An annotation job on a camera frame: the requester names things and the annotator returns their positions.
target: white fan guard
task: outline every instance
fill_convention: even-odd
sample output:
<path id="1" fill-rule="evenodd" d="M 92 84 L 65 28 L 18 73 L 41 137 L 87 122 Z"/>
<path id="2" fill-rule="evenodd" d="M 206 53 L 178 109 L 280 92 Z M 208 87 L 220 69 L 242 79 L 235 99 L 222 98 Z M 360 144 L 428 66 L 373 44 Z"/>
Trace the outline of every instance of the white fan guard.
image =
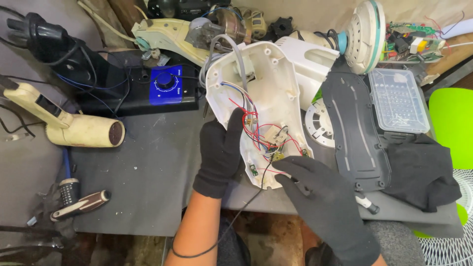
<path id="1" fill-rule="evenodd" d="M 453 177 L 460 185 L 462 197 L 456 202 L 468 213 L 464 237 L 419 238 L 427 266 L 473 266 L 473 170 L 454 169 Z"/>

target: black glove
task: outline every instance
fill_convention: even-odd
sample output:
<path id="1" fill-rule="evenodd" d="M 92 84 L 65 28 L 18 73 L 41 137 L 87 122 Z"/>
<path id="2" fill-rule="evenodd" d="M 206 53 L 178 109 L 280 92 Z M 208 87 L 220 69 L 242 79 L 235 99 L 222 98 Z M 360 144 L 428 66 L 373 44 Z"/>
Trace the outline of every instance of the black glove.
<path id="1" fill-rule="evenodd" d="M 240 163 L 240 137 L 243 131 L 243 110 L 236 108 L 228 121 L 227 130 L 217 119 L 201 129 L 202 164 L 195 176 L 193 188 L 200 194 L 220 199 Z"/>
<path id="2" fill-rule="evenodd" d="M 380 246 L 363 225 L 353 188 L 347 179 L 325 164 L 303 156 L 289 156 L 272 163 L 309 190 L 304 195 L 285 175 L 276 175 L 299 216 L 324 240 L 344 266 L 371 266 Z"/>

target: black cloth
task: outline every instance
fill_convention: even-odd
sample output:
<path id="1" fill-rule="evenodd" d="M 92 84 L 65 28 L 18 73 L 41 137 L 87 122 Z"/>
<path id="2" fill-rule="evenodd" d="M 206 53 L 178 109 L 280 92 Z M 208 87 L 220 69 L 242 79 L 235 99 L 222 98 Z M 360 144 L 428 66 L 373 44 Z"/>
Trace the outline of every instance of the black cloth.
<path id="1" fill-rule="evenodd" d="M 205 123 L 200 134 L 202 164 L 193 188 L 200 194 L 220 199 L 240 164 L 240 137 L 243 110 L 236 108 L 227 130 L 217 119 Z"/>
<path id="2" fill-rule="evenodd" d="M 414 143 L 389 144 L 388 157 L 392 173 L 384 193 L 427 213 L 462 196 L 453 178 L 450 149 L 427 135 L 419 135 Z"/>
<path id="3" fill-rule="evenodd" d="M 344 266 L 372 265 L 380 246 L 363 224 L 348 180 L 309 157 L 289 156 L 272 163 L 308 191 L 302 192 L 286 175 L 276 175 L 299 216 L 333 250 Z"/>

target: workbench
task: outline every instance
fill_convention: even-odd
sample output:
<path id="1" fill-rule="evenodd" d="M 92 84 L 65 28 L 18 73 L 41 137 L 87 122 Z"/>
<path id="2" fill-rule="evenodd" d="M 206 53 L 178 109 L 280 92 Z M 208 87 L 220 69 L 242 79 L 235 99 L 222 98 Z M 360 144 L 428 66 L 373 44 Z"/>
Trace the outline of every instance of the workbench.
<path id="1" fill-rule="evenodd" d="M 125 140 L 116 148 L 72 148 L 71 163 L 77 164 L 74 177 L 81 181 L 82 194 L 103 189 L 112 192 L 108 204 L 75 218 L 76 231 L 174 236 L 200 167 L 199 131 L 214 118 L 210 109 L 203 118 L 204 105 L 201 100 L 196 111 L 127 117 L 123 121 Z M 336 170 L 335 149 L 315 143 L 307 134 L 306 139 L 315 159 Z M 258 189 L 240 162 L 222 208 L 240 209 Z M 363 219 L 403 221 L 436 237 L 463 234 L 455 203 L 440 206 L 436 213 L 423 213 L 379 191 L 365 195 L 381 210 L 372 215 L 359 206 Z M 261 192 L 245 210 L 297 214 L 283 188 Z"/>

